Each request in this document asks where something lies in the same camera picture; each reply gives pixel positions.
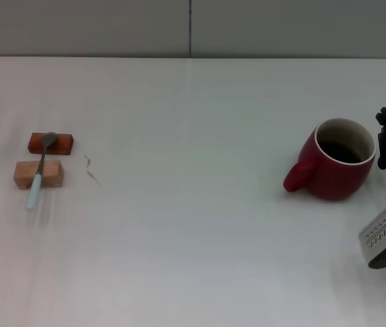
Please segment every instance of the light wooden block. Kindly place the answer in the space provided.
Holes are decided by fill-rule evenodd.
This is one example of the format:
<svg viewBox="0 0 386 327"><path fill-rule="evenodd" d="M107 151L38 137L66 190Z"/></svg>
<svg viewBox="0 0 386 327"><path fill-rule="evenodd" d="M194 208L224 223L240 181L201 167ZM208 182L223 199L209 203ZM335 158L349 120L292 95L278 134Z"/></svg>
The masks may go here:
<svg viewBox="0 0 386 327"><path fill-rule="evenodd" d="M16 164L14 181L19 189L31 188L39 161L21 161ZM42 187L62 187L64 169L59 160L46 160L43 167Z"/></svg>

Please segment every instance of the mug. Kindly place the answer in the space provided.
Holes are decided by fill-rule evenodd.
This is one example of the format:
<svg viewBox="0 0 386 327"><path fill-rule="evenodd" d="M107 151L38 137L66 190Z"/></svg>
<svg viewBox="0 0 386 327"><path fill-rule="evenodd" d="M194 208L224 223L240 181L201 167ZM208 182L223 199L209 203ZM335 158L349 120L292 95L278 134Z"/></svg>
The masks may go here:
<svg viewBox="0 0 386 327"><path fill-rule="evenodd" d="M283 186L288 192L306 187L328 200L346 198L362 186L375 155L376 142L364 126L330 119L311 133Z"/></svg>

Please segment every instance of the white table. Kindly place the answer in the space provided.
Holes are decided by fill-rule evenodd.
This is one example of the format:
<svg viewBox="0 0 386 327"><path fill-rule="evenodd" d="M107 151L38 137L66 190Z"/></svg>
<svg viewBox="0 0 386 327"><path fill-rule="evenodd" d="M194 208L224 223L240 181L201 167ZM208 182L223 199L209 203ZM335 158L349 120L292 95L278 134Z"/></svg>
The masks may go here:
<svg viewBox="0 0 386 327"><path fill-rule="evenodd" d="M385 327L357 233L386 171L342 202L282 187L318 122L375 135L382 106L386 60L0 58L0 327ZM33 131L75 144L28 214Z"/></svg>

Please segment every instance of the spoon handle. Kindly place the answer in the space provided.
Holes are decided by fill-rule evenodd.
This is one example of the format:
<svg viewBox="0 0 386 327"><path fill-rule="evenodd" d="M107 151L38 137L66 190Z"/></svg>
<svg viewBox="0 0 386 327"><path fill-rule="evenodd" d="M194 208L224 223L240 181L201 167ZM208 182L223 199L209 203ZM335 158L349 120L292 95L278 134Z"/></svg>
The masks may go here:
<svg viewBox="0 0 386 327"><path fill-rule="evenodd" d="M26 210L32 211L37 206L38 199L40 198L40 186L42 185L42 175L35 174L34 181L32 182L31 190L29 191L29 197L26 203Z"/></svg>

